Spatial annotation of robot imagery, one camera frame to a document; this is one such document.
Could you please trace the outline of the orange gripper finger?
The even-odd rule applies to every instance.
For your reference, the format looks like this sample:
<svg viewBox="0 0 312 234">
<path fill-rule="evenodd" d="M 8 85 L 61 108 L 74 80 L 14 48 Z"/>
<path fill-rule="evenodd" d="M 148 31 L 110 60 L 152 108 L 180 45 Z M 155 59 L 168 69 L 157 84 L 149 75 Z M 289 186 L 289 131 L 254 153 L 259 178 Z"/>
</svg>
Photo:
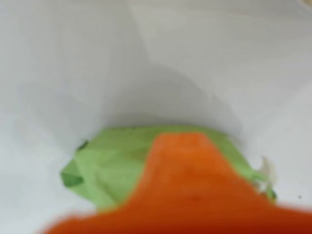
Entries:
<svg viewBox="0 0 312 234">
<path fill-rule="evenodd" d="M 130 199 L 50 234 L 309 234 L 312 215 L 279 207 L 200 133 L 161 134 Z"/>
</svg>

